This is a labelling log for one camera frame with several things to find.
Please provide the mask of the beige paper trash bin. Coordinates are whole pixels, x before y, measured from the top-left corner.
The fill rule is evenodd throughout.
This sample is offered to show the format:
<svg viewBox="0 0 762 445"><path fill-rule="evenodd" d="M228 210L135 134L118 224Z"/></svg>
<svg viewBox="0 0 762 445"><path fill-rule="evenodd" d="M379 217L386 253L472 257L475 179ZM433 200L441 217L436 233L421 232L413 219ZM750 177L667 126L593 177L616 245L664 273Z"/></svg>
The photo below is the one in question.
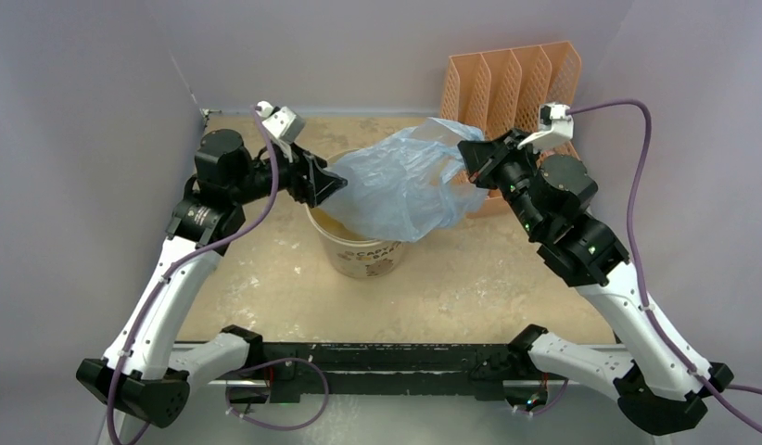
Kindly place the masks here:
<svg viewBox="0 0 762 445"><path fill-rule="evenodd" d="M391 273L402 263L407 243L365 238L320 208L305 210L326 258L337 272L351 278L376 278Z"/></svg>

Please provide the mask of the blue plastic trash bag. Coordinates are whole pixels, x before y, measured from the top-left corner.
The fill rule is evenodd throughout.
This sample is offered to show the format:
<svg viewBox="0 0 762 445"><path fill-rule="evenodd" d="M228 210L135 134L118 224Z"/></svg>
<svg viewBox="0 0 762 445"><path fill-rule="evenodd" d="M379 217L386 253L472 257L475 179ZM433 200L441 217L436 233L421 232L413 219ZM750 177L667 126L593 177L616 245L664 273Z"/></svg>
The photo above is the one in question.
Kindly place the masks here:
<svg viewBox="0 0 762 445"><path fill-rule="evenodd" d="M471 125L428 118L330 162L347 180L320 208L367 238L416 242L479 210L487 191L470 184L459 143L482 142Z"/></svg>

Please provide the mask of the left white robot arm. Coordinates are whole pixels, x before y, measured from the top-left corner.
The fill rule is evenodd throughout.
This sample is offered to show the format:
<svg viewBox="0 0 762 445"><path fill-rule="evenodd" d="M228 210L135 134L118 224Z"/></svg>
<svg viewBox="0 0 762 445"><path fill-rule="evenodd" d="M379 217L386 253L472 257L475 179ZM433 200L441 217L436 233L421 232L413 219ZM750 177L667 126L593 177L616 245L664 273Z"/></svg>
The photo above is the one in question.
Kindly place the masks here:
<svg viewBox="0 0 762 445"><path fill-rule="evenodd" d="M241 134L228 129L203 136L195 168L133 314L103 356L82 361L76 373L110 412L159 428L169 426L189 396L211 380L230 372L251 379L263 370L262 337L235 325L181 359L171 355L205 280L230 244L252 229L244 206L257 200L272 205L285 191L314 208L348 183L324 159L296 145L270 143L252 156Z"/></svg>

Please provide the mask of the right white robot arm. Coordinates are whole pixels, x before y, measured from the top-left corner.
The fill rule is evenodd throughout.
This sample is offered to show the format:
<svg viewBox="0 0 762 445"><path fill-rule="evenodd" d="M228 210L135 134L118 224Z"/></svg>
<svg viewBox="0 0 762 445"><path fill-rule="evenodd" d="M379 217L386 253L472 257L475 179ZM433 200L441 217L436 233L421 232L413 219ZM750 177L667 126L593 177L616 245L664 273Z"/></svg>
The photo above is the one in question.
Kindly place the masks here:
<svg viewBox="0 0 762 445"><path fill-rule="evenodd" d="M588 210L598 186L570 155L541 158L511 130L493 141L462 141L469 181L497 190L538 247L545 265L586 299L625 347L620 355L570 343L529 325L508 346L519 376L556 374L594 389L616 403L641 430L664 436L696 427L705 399L724 390L733 374L691 348L653 298L612 229Z"/></svg>

